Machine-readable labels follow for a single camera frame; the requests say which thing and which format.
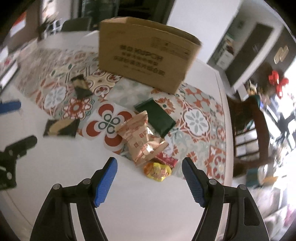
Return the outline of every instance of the screw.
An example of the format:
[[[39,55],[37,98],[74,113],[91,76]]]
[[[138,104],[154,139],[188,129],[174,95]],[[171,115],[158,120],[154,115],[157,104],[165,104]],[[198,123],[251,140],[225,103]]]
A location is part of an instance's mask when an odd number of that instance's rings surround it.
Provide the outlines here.
[[[215,179],[210,179],[209,180],[209,183],[212,184],[212,185],[216,185],[217,184],[217,181]]]
[[[84,179],[84,180],[82,181],[82,183],[83,183],[84,185],[87,185],[87,184],[90,184],[90,183],[91,183],[91,180],[90,180],[90,178],[86,178],[86,179]]]
[[[7,179],[11,180],[12,179],[12,174],[10,172],[6,173]]]
[[[54,184],[53,186],[52,186],[52,188],[54,189],[54,190],[58,190],[59,188],[60,188],[60,184]]]
[[[247,187],[246,187],[244,184],[241,184],[241,185],[239,186],[239,188],[242,189],[242,190],[246,190],[246,189],[247,189]]]

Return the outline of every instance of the brown wall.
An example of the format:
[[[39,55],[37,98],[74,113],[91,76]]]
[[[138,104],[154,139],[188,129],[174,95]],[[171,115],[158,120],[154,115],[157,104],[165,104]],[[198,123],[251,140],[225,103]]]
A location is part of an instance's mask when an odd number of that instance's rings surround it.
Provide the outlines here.
[[[11,38],[8,37],[7,42],[5,41],[9,51],[12,51],[25,42],[38,37],[40,4],[41,0],[35,0],[35,2],[32,3],[27,9],[26,26]]]

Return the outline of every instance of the table runner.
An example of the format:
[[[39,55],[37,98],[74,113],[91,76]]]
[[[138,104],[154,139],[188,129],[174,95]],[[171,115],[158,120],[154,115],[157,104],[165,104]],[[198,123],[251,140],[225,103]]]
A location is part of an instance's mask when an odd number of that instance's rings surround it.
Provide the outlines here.
[[[181,160],[188,156],[197,168],[223,183],[226,137],[222,106],[186,83],[170,95],[100,70],[97,56],[83,50],[37,49],[21,62],[14,85],[53,118],[80,118],[81,136],[129,159],[127,146],[114,127],[136,114],[135,104],[153,98],[176,121],[165,136],[169,143],[165,152],[179,160],[173,175],[184,177]],[[81,73],[94,95],[77,100],[70,79]]]

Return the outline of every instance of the table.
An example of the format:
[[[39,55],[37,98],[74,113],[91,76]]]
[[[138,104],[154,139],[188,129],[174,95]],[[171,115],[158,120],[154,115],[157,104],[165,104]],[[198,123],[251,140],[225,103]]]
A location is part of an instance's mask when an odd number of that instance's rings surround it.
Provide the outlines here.
[[[82,33],[56,34],[39,46],[94,51],[98,48],[97,33],[85,34],[84,37]],[[210,94],[223,107],[227,137],[224,184],[231,185],[233,142],[222,80],[217,71],[196,60],[185,82]],[[110,151],[99,151],[96,142],[81,136],[75,139],[43,138],[49,118],[45,111],[24,97],[13,84],[6,88],[2,99],[19,99],[22,110],[0,116],[0,148],[28,135],[34,134],[38,138],[34,149],[17,162],[17,187],[0,193],[3,215],[22,240],[29,240],[37,214],[53,184],[76,185],[102,168],[110,156],[118,160],[118,172],[106,202],[97,209],[109,241],[191,240],[203,208],[194,202],[184,180],[168,177],[158,183],[148,179],[133,162]],[[84,240],[76,206],[72,204],[71,207],[77,240]],[[225,228],[227,211],[223,210],[218,234]]]

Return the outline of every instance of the white flower pattern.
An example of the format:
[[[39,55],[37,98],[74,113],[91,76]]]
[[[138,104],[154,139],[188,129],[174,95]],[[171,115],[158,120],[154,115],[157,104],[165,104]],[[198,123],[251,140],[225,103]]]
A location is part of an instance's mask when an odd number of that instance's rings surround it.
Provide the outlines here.
[[[66,87],[60,86],[52,89],[45,97],[44,108],[50,109],[55,108],[59,103],[61,103],[66,96]]]
[[[209,124],[200,110],[193,109],[187,111],[185,114],[185,121],[187,122],[191,132],[196,135],[202,135],[209,129]]]

